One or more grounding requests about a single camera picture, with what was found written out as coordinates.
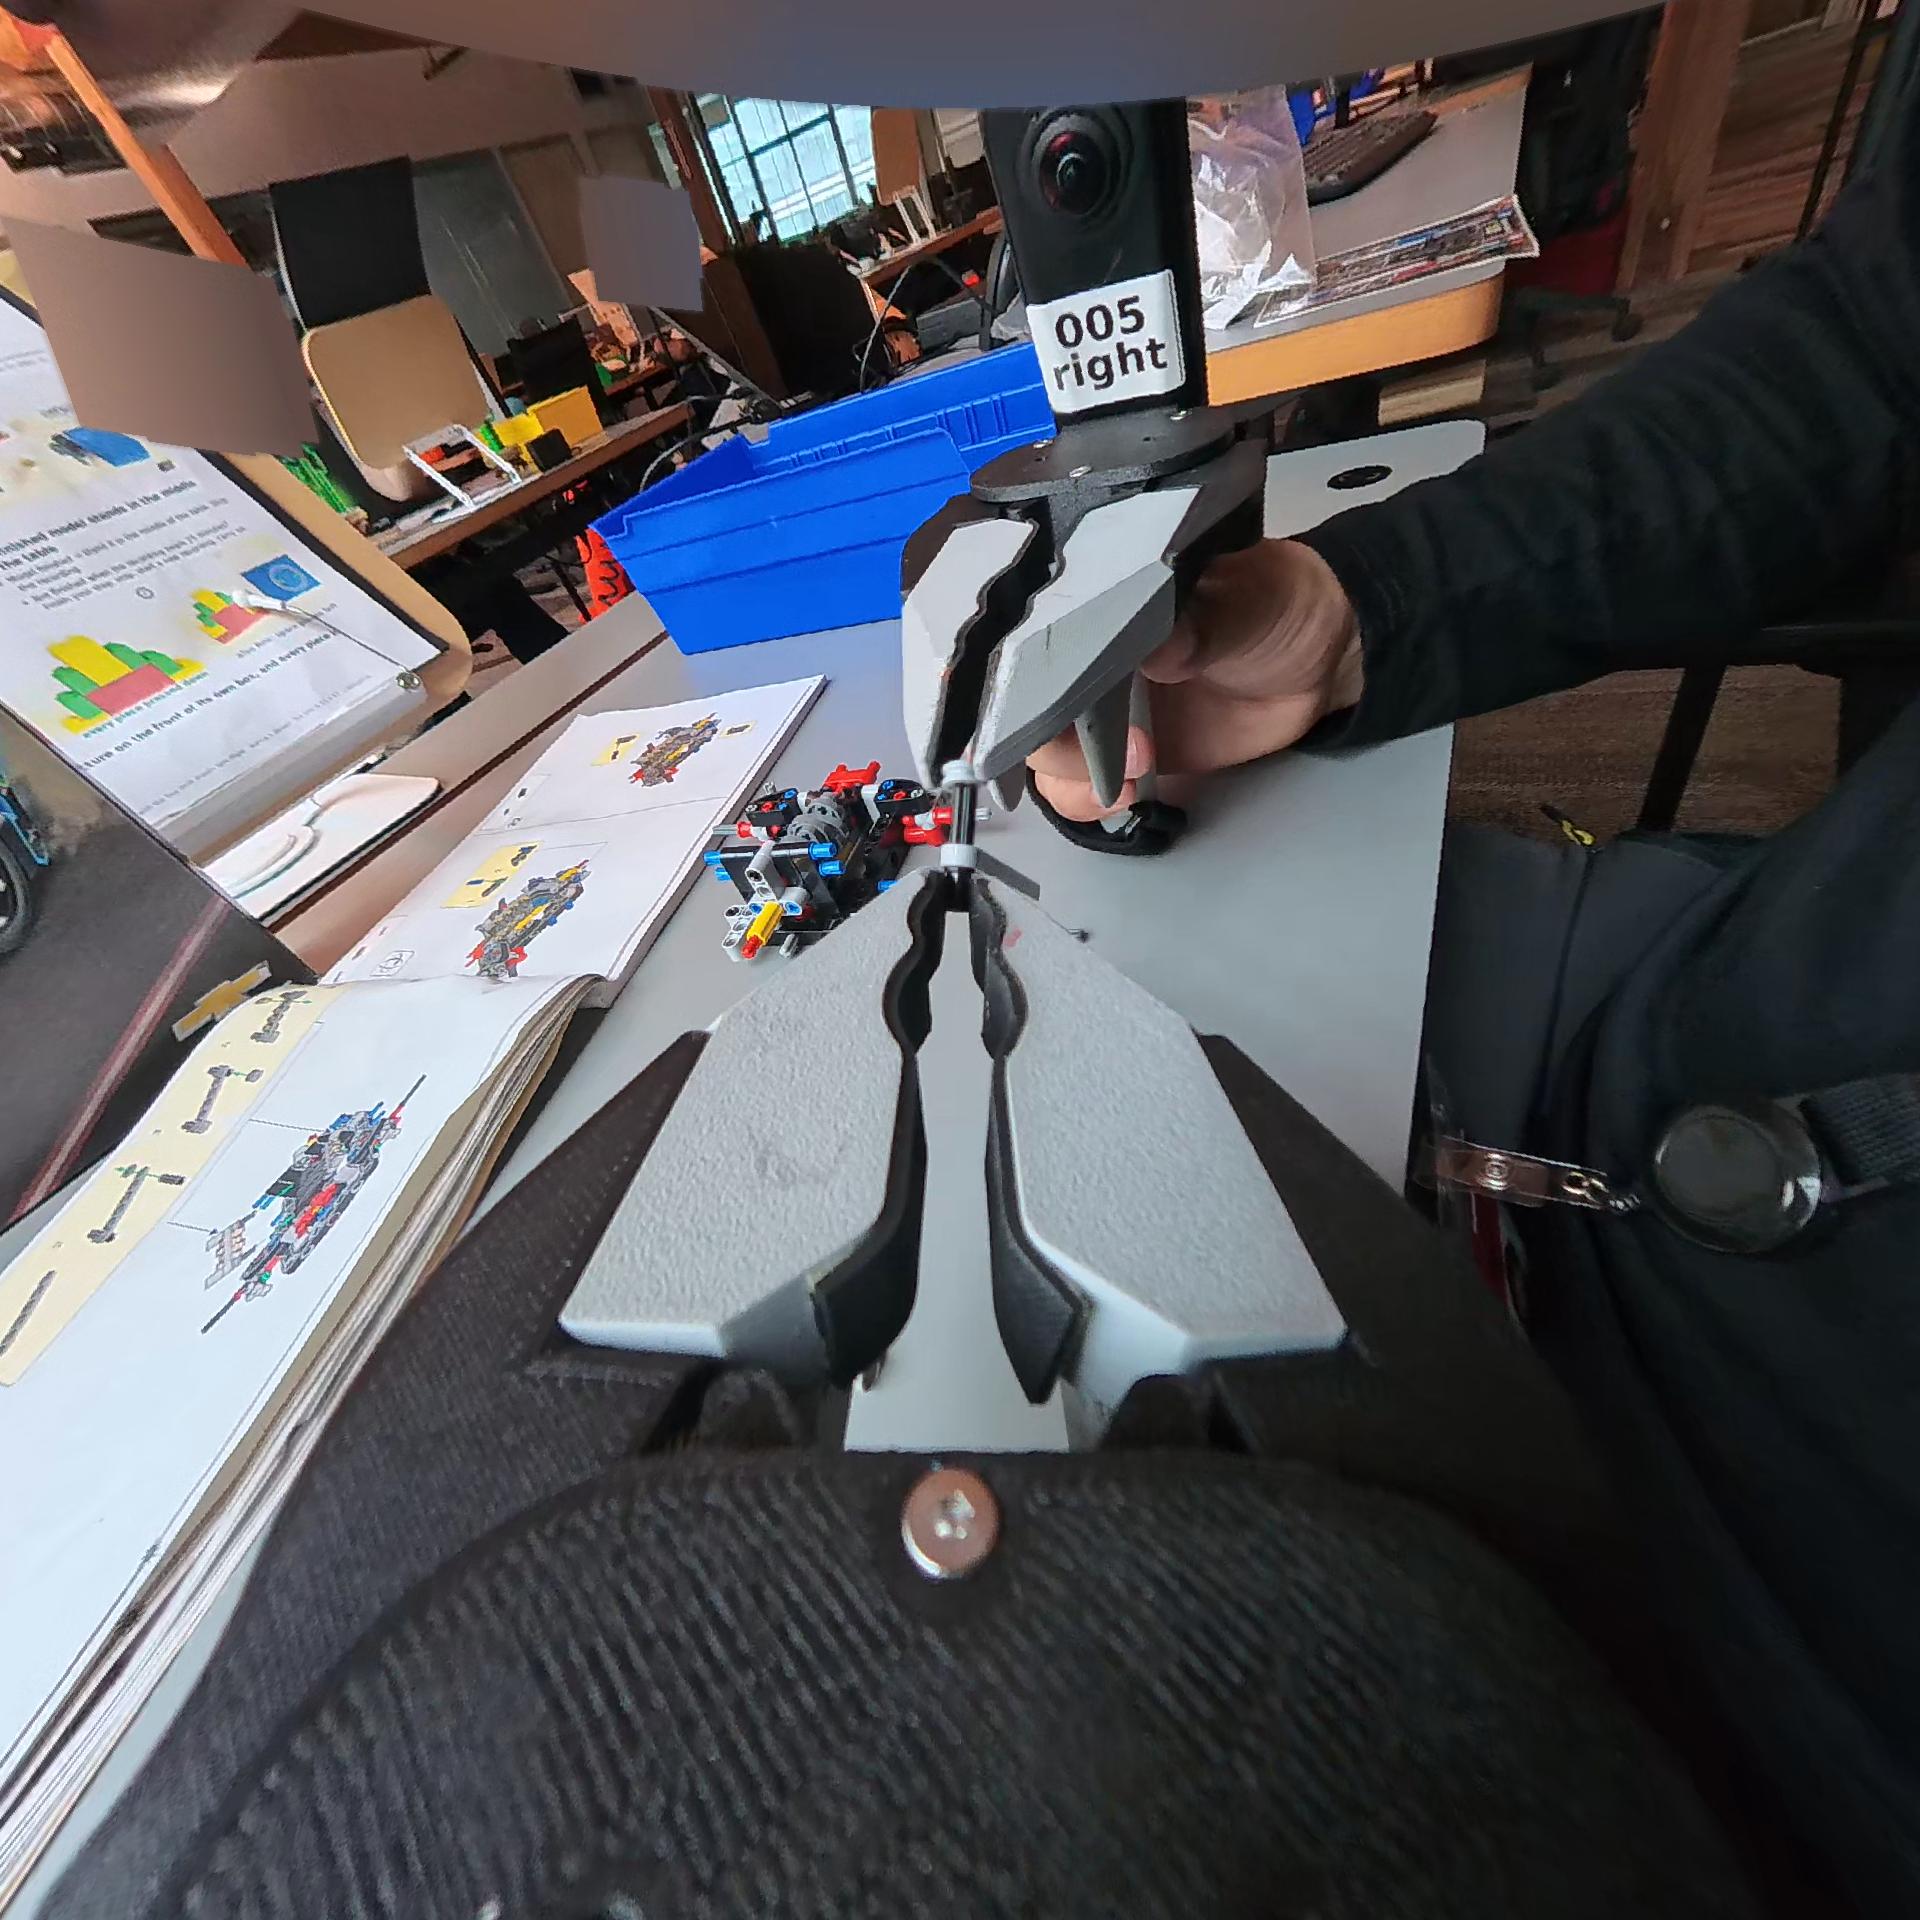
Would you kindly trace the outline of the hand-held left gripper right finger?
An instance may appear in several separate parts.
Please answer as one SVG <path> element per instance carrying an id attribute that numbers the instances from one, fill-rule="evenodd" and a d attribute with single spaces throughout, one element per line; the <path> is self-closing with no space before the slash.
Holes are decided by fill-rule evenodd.
<path id="1" fill-rule="evenodd" d="M 1332 1351 L 1317 1275 L 1193 1029 L 1036 903 L 973 882 L 990 1270 L 1029 1402 Z"/>

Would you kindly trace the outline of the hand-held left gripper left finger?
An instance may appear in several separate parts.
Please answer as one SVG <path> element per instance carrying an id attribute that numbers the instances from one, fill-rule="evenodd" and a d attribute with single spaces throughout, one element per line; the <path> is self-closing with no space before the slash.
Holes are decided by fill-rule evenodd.
<path id="1" fill-rule="evenodd" d="M 915 1299 L 948 889 L 884 897 L 738 1001 L 561 1310 L 589 1344 L 851 1385 Z"/>

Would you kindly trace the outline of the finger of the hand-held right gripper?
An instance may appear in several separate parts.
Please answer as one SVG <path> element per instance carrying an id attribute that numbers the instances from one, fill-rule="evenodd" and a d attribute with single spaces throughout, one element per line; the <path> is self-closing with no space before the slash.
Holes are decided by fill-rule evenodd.
<path id="1" fill-rule="evenodd" d="M 955 692 L 965 641 L 990 590 L 1016 583 L 1036 534 L 1027 516 L 931 516 L 905 544 L 900 699 L 918 781 L 939 781 L 966 751 L 978 695 Z"/>
<path id="2" fill-rule="evenodd" d="M 1196 487 L 1163 487 L 1093 507 L 990 656 L 973 731 L 973 773 L 999 781 L 1067 727 L 1080 734 L 1100 805 L 1125 784 L 1134 675 L 1173 624 L 1166 548 Z"/>

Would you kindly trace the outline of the person's right forearm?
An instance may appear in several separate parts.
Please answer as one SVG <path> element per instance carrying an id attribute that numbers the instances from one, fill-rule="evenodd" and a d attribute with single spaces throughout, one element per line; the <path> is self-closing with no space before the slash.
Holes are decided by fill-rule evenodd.
<path id="1" fill-rule="evenodd" d="M 1464 469 L 1307 530 L 1372 746 L 1736 639 L 1916 544 L 1916 117 L 1807 244 Z"/>

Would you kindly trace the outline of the partly built lego assembly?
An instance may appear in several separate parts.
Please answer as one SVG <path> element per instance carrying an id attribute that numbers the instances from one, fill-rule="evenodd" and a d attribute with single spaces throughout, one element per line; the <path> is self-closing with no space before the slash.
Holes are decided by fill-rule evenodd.
<path id="1" fill-rule="evenodd" d="M 878 763 L 833 765 L 822 785 L 769 785 L 707 855 L 707 873 L 738 894 L 722 913 L 722 953 L 802 951 L 887 892 L 910 848 L 939 846 L 952 809 Z"/>

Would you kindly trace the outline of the open lego instruction booklet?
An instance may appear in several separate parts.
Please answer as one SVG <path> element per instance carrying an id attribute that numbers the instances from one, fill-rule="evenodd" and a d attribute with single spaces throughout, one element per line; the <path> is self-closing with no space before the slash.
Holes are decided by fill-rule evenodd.
<path id="1" fill-rule="evenodd" d="M 324 985 L 215 1021 L 5 1267 L 5 1897 L 822 689 L 568 727 Z"/>

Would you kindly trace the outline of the black lego set box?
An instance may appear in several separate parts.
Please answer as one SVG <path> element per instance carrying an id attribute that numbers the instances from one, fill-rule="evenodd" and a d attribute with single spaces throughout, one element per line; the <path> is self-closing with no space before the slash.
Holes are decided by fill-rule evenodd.
<path id="1" fill-rule="evenodd" d="M 313 980 L 4 713 L 4 1223 L 118 1144 L 235 1001 Z"/>

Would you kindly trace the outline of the person's right hand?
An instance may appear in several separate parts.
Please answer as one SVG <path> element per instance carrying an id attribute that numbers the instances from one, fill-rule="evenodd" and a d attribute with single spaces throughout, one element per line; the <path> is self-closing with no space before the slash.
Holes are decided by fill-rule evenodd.
<path id="1" fill-rule="evenodd" d="M 1278 754 L 1355 707 L 1355 609 L 1319 553 L 1266 539 L 1206 568 L 1139 683 L 1149 727 L 1128 731 L 1115 811 L 1138 804 L 1142 781 L 1186 804 L 1210 775 Z"/>

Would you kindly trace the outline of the clear plastic bag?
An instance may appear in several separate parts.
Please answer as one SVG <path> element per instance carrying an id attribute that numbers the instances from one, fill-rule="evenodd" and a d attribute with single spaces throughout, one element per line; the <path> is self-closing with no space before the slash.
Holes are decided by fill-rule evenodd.
<path id="1" fill-rule="evenodd" d="M 1188 153 L 1206 329 L 1302 306 L 1317 248 L 1285 86 L 1188 99 Z"/>

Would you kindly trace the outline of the printed leaflet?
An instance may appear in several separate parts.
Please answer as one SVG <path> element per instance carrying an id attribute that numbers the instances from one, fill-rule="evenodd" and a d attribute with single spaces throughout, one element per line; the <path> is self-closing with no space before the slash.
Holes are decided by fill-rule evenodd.
<path id="1" fill-rule="evenodd" d="M 1426 227 L 1410 227 L 1317 261 L 1310 290 L 1268 292 L 1246 309 L 1243 324 L 1273 324 L 1291 312 L 1372 295 L 1454 266 L 1534 258 L 1539 242 L 1515 193 L 1460 211 Z"/>

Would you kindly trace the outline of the wooden workbench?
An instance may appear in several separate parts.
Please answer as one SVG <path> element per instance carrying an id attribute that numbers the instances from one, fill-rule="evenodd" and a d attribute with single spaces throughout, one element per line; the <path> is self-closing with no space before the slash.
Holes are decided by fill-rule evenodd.
<path id="1" fill-rule="evenodd" d="M 503 486 L 484 493 L 474 507 L 446 507 L 408 516 L 392 530 L 376 534 L 372 541 L 396 568 L 418 570 L 419 565 L 429 565 L 430 558 L 440 558 L 483 534 L 534 516 L 537 507 L 564 503 L 568 496 L 582 496 L 613 469 L 629 465 L 640 453 L 674 442 L 688 425 L 691 405 L 686 401 L 666 408 L 653 408 L 635 419 L 606 428 L 559 469 L 537 470 L 528 479 Z"/>

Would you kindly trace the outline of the wooden display board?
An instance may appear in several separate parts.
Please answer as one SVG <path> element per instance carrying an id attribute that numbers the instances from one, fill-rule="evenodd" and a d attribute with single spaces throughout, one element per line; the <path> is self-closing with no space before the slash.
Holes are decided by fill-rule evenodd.
<path id="1" fill-rule="evenodd" d="M 308 548 L 327 550 L 332 565 L 355 575 L 368 597 L 384 600 L 395 612 L 418 624 L 419 632 L 440 641 L 442 652 L 423 668 L 430 716 L 464 699 L 470 680 L 469 632 L 412 573 L 379 553 L 368 536 L 357 534 L 347 516 L 300 486 L 272 453 L 206 453 L 206 461 L 230 470 L 260 503 L 270 503 Z"/>

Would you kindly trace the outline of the beige rounded board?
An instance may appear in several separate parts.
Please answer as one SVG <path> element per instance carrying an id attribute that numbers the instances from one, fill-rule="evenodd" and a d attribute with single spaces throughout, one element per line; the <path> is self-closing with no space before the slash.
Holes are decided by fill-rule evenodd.
<path id="1" fill-rule="evenodd" d="M 406 462 L 406 442 L 490 418 L 484 371 L 436 295 L 308 329 L 300 353 L 337 438 L 384 500 L 433 493 Z"/>

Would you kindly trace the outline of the printed instruction sheet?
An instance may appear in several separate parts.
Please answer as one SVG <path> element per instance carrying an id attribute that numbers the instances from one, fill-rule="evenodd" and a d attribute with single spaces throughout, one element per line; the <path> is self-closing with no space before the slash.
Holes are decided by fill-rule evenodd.
<path id="1" fill-rule="evenodd" d="M 189 855 L 426 719 L 446 641 L 230 462 L 77 419 L 4 295 L 4 707 Z"/>

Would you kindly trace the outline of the black metal chair frame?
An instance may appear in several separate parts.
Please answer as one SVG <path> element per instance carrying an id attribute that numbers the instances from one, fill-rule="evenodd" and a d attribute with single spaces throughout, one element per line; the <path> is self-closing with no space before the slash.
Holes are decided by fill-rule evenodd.
<path id="1" fill-rule="evenodd" d="M 1796 668 L 1837 680 L 1834 773 L 1847 775 L 1916 699 L 1916 617 L 1867 612 L 1765 626 L 1736 643 L 1736 668 Z M 1653 760 L 1640 835 L 1674 832 L 1726 668 L 1681 673 Z"/>

